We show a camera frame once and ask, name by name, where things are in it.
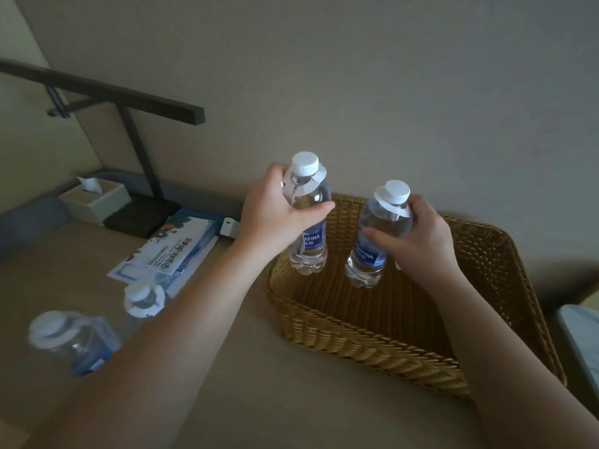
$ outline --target forearm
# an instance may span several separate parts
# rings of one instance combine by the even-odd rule
[[[266,265],[234,244],[127,343],[26,447],[164,447],[175,437],[252,282]]]
[[[599,424],[461,273],[426,284],[495,447],[596,447]]]

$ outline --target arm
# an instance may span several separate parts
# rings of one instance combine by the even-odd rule
[[[271,166],[251,190],[230,249],[92,374],[25,448],[165,447],[176,438],[253,281],[334,207],[293,209],[281,193],[284,170]]]
[[[493,447],[599,447],[599,422],[528,349],[458,267],[447,223],[420,197],[412,233],[364,234],[435,301]]]

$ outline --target hand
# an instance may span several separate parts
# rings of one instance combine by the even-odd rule
[[[281,189],[286,165],[272,164],[249,192],[241,213],[238,240],[263,254],[266,261],[286,249],[300,234],[318,224],[335,207],[323,202],[305,210],[287,203]]]
[[[408,204],[416,213],[416,224],[409,234],[394,238],[373,228],[364,228],[363,233],[423,287],[429,280],[461,275],[447,222],[421,196],[410,196]]]

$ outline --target white tissue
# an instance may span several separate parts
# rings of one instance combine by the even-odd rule
[[[80,176],[77,177],[83,189],[88,192],[93,192],[94,194],[101,194],[102,188],[100,187],[100,183],[96,178],[82,178]]]

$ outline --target brown wicker tray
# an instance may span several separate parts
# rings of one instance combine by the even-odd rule
[[[468,396],[437,309],[421,287],[388,261],[371,289],[355,288],[345,263],[356,242],[363,200],[335,198],[326,231],[328,260],[319,274],[302,276],[286,253],[268,276],[270,301],[283,334],[298,344],[349,358],[387,374],[454,396]],[[460,268],[535,355],[565,384],[534,290],[512,238],[496,227],[445,218]]]

